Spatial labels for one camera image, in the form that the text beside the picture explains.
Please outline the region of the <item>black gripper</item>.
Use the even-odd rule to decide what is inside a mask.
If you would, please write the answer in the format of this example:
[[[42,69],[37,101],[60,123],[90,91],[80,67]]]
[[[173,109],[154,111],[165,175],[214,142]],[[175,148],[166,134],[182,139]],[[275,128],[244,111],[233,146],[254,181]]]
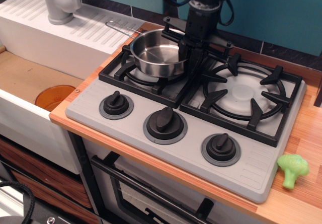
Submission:
[[[178,42],[179,61],[189,58],[188,77],[192,78],[203,59],[210,51],[211,45],[224,49],[227,56],[233,48],[233,43],[223,38],[217,30],[220,22],[221,7],[205,11],[191,7],[186,20],[165,17],[163,35]]]

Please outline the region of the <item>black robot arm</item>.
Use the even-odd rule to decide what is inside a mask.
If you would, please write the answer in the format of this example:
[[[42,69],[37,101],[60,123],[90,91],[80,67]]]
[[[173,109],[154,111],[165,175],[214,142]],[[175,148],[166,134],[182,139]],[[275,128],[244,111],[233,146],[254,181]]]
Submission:
[[[189,5],[186,20],[165,17],[163,36],[178,43],[179,59],[186,61],[185,74],[193,77],[203,59],[211,51],[211,45],[225,49],[227,56],[233,43],[224,39],[217,24],[229,25],[234,20],[230,0],[164,0],[171,6]]]

